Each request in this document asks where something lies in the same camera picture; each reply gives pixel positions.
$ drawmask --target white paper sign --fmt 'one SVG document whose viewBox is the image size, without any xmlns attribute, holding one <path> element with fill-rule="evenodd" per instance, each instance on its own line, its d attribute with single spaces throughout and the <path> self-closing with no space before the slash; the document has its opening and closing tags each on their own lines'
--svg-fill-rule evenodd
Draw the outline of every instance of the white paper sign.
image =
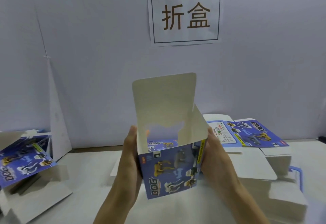
<svg viewBox="0 0 326 224">
<path fill-rule="evenodd" d="M 153 46 L 220 41 L 223 0 L 148 0 Z"/>
</svg>

